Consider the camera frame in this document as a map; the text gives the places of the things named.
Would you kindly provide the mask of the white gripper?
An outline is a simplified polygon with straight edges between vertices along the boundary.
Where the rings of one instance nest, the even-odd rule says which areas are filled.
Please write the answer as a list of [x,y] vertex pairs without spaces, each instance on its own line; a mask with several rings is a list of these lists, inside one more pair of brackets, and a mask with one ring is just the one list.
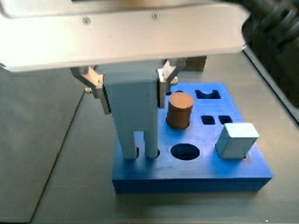
[[0,67],[70,67],[110,113],[104,75],[90,65],[168,58],[157,72],[157,107],[185,58],[234,53],[245,10],[220,0],[0,0]]

